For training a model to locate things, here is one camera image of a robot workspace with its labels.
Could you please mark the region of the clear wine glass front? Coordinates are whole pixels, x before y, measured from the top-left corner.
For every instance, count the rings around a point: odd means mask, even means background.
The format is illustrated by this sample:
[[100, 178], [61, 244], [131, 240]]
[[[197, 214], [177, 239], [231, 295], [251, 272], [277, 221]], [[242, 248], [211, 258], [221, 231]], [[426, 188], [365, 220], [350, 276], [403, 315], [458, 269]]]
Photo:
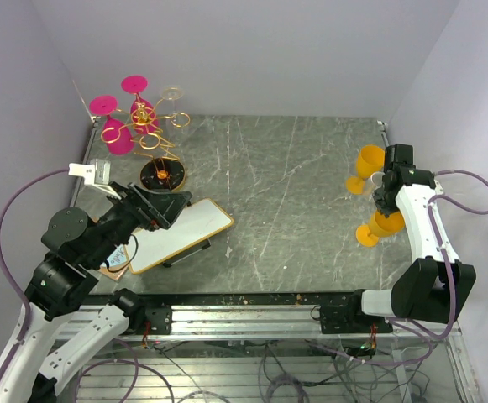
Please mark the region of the clear wine glass front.
[[370, 194], [372, 194], [374, 190], [382, 186], [384, 174], [385, 173], [383, 171], [376, 171], [370, 176], [370, 178], [368, 179]]

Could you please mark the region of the clear wine glass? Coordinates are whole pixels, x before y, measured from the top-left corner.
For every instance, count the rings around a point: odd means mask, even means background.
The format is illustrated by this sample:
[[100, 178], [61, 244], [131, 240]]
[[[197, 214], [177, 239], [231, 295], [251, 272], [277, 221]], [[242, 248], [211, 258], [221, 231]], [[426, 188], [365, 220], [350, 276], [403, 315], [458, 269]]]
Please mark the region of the clear wine glass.
[[370, 176], [370, 178], [368, 179], [370, 194], [372, 194], [374, 190], [382, 186], [384, 174], [385, 173], [383, 171], [376, 171]]
[[169, 136], [174, 136], [185, 129], [191, 121], [189, 114], [179, 108], [179, 101], [183, 98], [184, 91], [180, 86], [167, 86], [160, 92], [160, 96], [170, 109], [159, 118], [165, 122], [165, 132]]

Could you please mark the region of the yellow wine glass front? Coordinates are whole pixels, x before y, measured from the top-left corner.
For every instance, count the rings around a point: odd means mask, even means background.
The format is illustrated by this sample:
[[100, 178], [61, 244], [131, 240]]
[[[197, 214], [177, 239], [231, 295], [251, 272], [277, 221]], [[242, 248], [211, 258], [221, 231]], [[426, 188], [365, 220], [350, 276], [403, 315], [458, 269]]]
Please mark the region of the yellow wine glass front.
[[385, 156], [386, 152], [377, 145], [364, 146], [355, 163], [356, 175], [345, 181], [346, 189], [352, 194], [360, 195], [365, 188], [365, 182], [383, 168]]

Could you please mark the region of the yellow wine glass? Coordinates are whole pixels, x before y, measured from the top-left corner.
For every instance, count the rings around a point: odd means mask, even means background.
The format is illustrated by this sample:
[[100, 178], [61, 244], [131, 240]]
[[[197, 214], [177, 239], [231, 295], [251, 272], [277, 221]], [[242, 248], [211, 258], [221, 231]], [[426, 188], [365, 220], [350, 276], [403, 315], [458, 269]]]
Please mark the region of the yellow wine glass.
[[383, 168], [385, 156], [386, 152], [377, 145], [364, 146], [355, 163], [356, 175], [345, 181], [346, 189], [352, 194], [360, 195], [365, 188], [365, 182]]
[[365, 247], [376, 246], [382, 238], [399, 233], [405, 227], [402, 214], [397, 211], [389, 216], [375, 211], [370, 220], [355, 232], [357, 241]]

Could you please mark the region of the magenta wine glass front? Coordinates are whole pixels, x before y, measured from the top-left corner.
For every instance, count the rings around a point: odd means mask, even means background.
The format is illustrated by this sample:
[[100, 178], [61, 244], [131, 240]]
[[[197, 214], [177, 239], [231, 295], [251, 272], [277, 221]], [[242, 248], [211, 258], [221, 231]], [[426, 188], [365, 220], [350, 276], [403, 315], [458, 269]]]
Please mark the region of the magenta wine glass front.
[[134, 142], [129, 127], [112, 116], [118, 109], [117, 99], [110, 95], [95, 97], [91, 100], [89, 109], [92, 114], [106, 118], [100, 138], [108, 152], [114, 155], [130, 153], [134, 148]]

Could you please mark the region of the magenta wine glass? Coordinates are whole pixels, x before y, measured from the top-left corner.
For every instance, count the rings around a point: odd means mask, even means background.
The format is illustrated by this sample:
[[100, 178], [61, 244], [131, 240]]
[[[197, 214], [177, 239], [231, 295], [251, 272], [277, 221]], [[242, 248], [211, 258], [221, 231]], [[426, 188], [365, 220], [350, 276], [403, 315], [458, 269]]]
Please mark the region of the magenta wine glass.
[[142, 98], [141, 93], [147, 88], [148, 81], [144, 76], [127, 76], [121, 81], [121, 88], [134, 96], [134, 101], [130, 107], [130, 116], [134, 123], [147, 123], [152, 119], [153, 107]]
[[106, 118], [100, 138], [108, 152], [114, 155], [130, 153], [134, 148], [134, 142], [129, 127], [112, 116], [118, 109], [117, 99], [110, 95], [95, 97], [91, 100], [89, 109], [92, 114]]

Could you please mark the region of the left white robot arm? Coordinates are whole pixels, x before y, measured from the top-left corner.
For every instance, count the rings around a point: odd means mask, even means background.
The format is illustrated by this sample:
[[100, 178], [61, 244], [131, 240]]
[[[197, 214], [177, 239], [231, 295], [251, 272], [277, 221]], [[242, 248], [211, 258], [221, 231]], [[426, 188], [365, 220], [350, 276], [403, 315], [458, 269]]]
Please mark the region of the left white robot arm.
[[63, 385], [99, 349], [145, 325], [144, 301], [128, 289], [114, 292], [94, 324], [68, 342], [71, 353], [50, 355], [68, 323], [97, 283], [91, 272], [142, 228], [167, 230], [191, 204], [189, 191], [148, 191], [111, 182], [111, 208], [97, 221], [78, 207], [58, 211], [41, 238], [48, 248], [26, 290], [18, 323], [0, 356], [0, 402], [55, 400]]

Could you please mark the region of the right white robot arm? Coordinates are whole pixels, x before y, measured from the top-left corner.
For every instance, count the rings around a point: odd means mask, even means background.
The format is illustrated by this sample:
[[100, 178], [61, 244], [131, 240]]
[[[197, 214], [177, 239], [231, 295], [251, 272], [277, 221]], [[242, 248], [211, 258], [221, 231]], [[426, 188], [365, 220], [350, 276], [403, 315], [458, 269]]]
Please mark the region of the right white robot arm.
[[355, 231], [368, 248], [383, 238], [407, 232], [412, 262], [387, 290], [363, 290], [359, 304], [346, 310], [346, 325], [355, 332], [370, 327], [375, 317], [448, 324], [455, 321], [475, 283], [475, 268], [462, 263], [445, 232], [436, 204], [438, 182], [429, 170], [413, 163], [413, 148], [394, 144], [382, 149], [366, 145], [355, 163], [356, 174], [346, 182], [360, 194], [365, 182], [381, 174], [373, 192], [375, 212]]

